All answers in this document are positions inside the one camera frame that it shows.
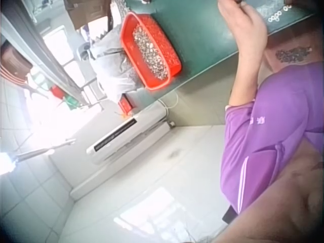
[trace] plastic bag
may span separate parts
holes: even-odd
[[[137,90],[142,82],[120,44],[121,25],[94,43],[91,65],[107,98],[118,103],[123,93]]]

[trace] pile of screws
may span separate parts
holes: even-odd
[[[297,63],[304,61],[311,51],[311,47],[297,47],[288,51],[279,50],[275,56],[281,63]]]
[[[165,63],[157,48],[154,47],[154,44],[150,40],[149,36],[140,25],[136,26],[133,32],[133,38],[142,54],[144,61],[154,76],[161,80],[165,79],[168,76]]]

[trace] red plastic tray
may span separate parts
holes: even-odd
[[[142,58],[142,54],[134,41],[133,32],[138,24],[147,32],[166,64],[168,77],[164,80],[154,76]],[[171,82],[172,77],[180,72],[181,62],[175,50],[159,25],[149,14],[129,12],[124,20],[120,39],[125,52],[147,89],[157,90],[167,86]]]

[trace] workbench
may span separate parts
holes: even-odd
[[[283,11],[284,0],[246,2],[263,16],[269,34],[311,16],[294,7]],[[237,53],[235,40],[218,10],[217,0],[152,0],[147,5],[140,0],[126,0],[126,3],[135,13],[150,14],[159,23],[182,63],[181,73],[166,88],[154,92],[143,88],[127,94],[137,107],[136,111]],[[280,21],[268,22],[268,18],[278,10],[282,10]]]

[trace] purple shirt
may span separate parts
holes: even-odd
[[[249,104],[229,107],[221,189],[237,213],[277,178],[303,138],[323,151],[323,63],[270,76]]]

